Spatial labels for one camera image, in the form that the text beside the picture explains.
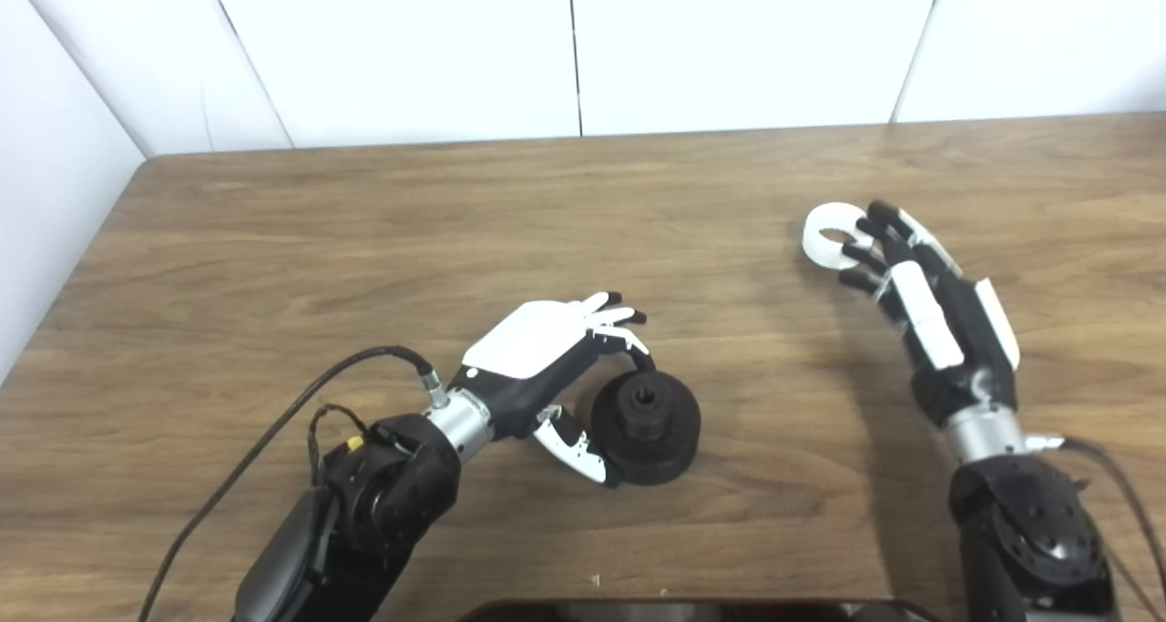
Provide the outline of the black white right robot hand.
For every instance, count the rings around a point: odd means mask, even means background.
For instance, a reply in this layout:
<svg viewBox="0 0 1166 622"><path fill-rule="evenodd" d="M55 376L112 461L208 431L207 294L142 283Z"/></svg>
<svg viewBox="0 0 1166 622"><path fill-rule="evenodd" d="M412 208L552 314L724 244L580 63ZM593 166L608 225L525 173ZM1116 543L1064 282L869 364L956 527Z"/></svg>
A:
<svg viewBox="0 0 1166 622"><path fill-rule="evenodd" d="M909 386L929 422L944 427L970 408L1018 408L1018 340L990 280L971 280L944 245L907 211L871 201L856 221L873 249L845 243L856 261L838 281L862 291L900 335Z"/></svg>

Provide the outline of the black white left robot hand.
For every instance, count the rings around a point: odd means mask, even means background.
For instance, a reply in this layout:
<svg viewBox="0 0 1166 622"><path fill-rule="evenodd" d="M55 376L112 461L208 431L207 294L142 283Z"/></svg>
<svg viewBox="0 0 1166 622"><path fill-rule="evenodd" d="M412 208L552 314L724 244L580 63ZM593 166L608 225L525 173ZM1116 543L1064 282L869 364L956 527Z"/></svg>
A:
<svg viewBox="0 0 1166 622"><path fill-rule="evenodd" d="M450 405L475 408L476 432L489 443L534 438L595 484L620 485L607 453L557 398L604 355L626 355L639 372L652 372L652 352L632 329L646 320L617 291L524 302L466 349L448 389Z"/></svg>

